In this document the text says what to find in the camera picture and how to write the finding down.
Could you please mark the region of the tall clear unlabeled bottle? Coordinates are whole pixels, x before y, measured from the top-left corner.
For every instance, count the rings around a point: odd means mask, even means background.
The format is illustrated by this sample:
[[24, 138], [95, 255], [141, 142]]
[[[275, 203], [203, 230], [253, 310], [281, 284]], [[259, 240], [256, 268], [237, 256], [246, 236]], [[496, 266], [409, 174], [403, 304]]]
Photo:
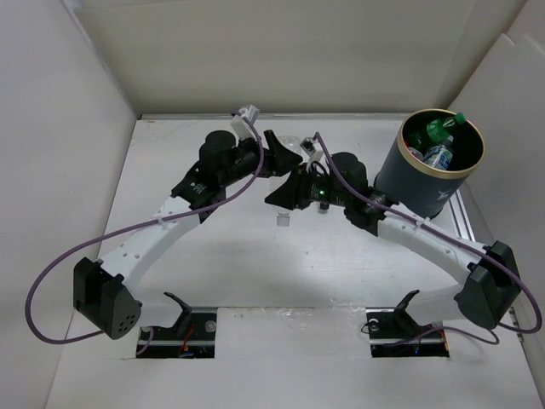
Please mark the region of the tall clear unlabeled bottle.
[[[299, 156], [302, 156], [300, 137], [293, 135], [282, 135], [278, 137], [278, 140], [288, 150], [298, 154]], [[270, 192], [272, 193], [276, 191], [280, 186], [282, 186], [288, 180], [289, 174], [290, 173], [287, 173], [284, 176], [271, 178]], [[279, 227], [288, 227], [290, 225], [290, 211], [278, 206], [274, 206], [273, 209], [276, 211], [276, 224]]]

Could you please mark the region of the blue white label clear bottle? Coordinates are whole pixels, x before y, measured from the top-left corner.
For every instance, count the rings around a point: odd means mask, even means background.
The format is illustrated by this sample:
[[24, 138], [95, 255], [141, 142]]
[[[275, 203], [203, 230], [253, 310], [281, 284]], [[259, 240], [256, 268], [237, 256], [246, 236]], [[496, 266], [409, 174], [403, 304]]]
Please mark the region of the blue white label clear bottle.
[[448, 170], [454, 156], [453, 141], [454, 137], [449, 135], [440, 144], [430, 147], [423, 157], [423, 163], [436, 170]]

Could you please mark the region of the green plastic bottle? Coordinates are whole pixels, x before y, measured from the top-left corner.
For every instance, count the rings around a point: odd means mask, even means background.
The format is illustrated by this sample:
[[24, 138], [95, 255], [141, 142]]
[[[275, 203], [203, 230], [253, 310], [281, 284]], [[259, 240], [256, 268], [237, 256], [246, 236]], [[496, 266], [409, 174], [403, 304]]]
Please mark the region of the green plastic bottle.
[[445, 119], [438, 118], [426, 124], [424, 128], [409, 134], [404, 140], [408, 146], [423, 150], [425, 147], [444, 141], [452, 134], [452, 130], [466, 122], [466, 117], [462, 112]]

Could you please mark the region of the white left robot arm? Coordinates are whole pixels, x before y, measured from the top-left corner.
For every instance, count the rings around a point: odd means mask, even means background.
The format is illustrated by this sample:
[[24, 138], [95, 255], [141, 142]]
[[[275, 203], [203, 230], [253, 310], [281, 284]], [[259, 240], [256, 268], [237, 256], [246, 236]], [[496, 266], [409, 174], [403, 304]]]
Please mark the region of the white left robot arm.
[[172, 189], [155, 223], [138, 229], [100, 260], [85, 257], [76, 264], [75, 309], [113, 340], [136, 325], [160, 326], [170, 337], [184, 336], [190, 318], [180, 298], [175, 299], [176, 308], [155, 317], [152, 307], [135, 299], [135, 290], [147, 270], [226, 199], [227, 187], [246, 176], [285, 176], [302, 161], [296, 138], [277, 138], [271, 130], [264, 136], [267, 147], [261, 149], [252, 137], [236, 139], [229, 131], [210, 132], [199, 148], [198, 161]]

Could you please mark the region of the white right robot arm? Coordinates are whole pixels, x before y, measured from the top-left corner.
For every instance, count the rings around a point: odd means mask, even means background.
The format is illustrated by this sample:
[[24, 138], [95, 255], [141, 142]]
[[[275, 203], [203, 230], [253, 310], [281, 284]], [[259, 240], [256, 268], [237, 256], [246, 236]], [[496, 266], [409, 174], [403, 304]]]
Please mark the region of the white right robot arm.
[[411, 336], [424, 325], [442, 320], [468, 320], [492, 330], [520, 294], [512, 250], [502, 242], [491, 246], [457, 238], [369, 187], [366, 168], [351, 153], [336, 153], [323, 171], [318, 163], [301, 164], [265, 199], [285, 210], [310, 204], [339, 206], [357, 228], [401, 245], [444, 270], [454, 285], [413, 290], [396, 306], [393, 324]]

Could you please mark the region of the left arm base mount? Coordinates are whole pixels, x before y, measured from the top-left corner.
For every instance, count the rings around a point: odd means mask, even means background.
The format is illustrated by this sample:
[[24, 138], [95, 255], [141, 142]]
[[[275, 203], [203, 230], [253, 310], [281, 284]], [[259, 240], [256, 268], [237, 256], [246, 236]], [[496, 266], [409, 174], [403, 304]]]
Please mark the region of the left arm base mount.
[[137, 359], [213, 359], [218, 308], [191, 307], [171, 292], [176, 321], [170, 327], [141, 327], [136, 344]]

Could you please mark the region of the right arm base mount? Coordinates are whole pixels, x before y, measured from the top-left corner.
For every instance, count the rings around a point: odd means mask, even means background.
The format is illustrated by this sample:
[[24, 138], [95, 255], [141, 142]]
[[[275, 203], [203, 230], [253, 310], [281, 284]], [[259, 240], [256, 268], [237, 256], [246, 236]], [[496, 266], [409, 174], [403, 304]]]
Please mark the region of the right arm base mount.
[[394, 307], [365, 309], [366, 321], [360, 332], [370, 341], [372, 358], [449, 358], [450, 352], [443, 331], [433, 325], [418, 325], [406, 312], [418, 290], [409, 292]]

